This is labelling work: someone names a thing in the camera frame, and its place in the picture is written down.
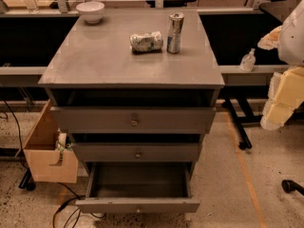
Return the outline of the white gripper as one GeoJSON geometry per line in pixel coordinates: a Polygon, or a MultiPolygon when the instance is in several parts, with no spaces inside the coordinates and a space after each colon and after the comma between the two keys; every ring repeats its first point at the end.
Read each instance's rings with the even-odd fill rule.
{"type": "MultiPolygon", "coordinates": [[[[263,36],[257,43],[262,49],[271,50],[278,47],[278,26],[263,36]]],[[[291,66],[283,73],[275,72],[268,91],[268,100],[262,111],[260,125],[266,130],[277,130],[294,114],[304,102],[304,67],[291,66]]]]}

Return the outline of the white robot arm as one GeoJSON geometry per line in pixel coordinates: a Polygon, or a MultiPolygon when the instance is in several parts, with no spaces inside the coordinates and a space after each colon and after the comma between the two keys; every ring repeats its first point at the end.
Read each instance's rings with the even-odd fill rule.
{"type": "Polygon", "coordinates": [[[268,91],[268,101],[260,125],[267,130],[277,130],[304,102],[304,1],[257,43],[259,48],[278,51],[278,58],[289,65],[283,73],[275,72],[268,91]]]}

